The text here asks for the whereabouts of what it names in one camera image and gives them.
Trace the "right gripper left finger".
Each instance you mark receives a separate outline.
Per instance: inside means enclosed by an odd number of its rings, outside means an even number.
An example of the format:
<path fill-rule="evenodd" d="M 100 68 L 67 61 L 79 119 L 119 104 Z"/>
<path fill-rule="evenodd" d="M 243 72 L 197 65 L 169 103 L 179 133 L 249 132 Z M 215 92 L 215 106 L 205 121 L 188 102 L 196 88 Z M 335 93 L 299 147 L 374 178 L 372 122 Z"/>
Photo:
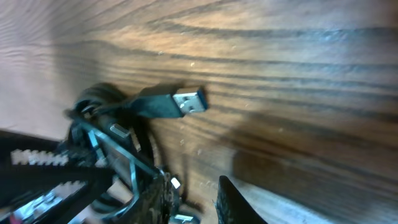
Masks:
<path fill-rule="evenodd" d="M 156 177 L 118 224 L 167 224 L 180 205 L 181 181 L 169 173 Z"/>

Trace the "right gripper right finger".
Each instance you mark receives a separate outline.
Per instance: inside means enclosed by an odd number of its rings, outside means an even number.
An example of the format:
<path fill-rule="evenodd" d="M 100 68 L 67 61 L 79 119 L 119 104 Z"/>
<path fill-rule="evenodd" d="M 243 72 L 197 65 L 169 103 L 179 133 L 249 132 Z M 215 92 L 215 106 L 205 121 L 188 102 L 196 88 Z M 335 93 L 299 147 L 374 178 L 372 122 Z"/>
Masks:
<path fill-rule="evenodd" d="M 225 175 L 219 177 L 215 207 L 219 224 L 267 224 Z"/>

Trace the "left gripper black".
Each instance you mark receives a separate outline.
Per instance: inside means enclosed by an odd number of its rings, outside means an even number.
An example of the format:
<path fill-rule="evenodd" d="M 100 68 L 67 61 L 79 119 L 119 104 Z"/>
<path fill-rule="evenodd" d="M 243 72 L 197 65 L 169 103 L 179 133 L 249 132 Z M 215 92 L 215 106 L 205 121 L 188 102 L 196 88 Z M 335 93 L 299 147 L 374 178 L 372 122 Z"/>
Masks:
<path fill-rule="evenodd" d="M 136 151 L 129 134 L 87 131 L 65 141 L 1 131 L 1 206 L 21 208 L 65 184 L 81 188 L 33 223 L 67 223 L 91 207 L 100 219 L 118 223 L 161 171 L 147 162 L 147 138 Z"/>

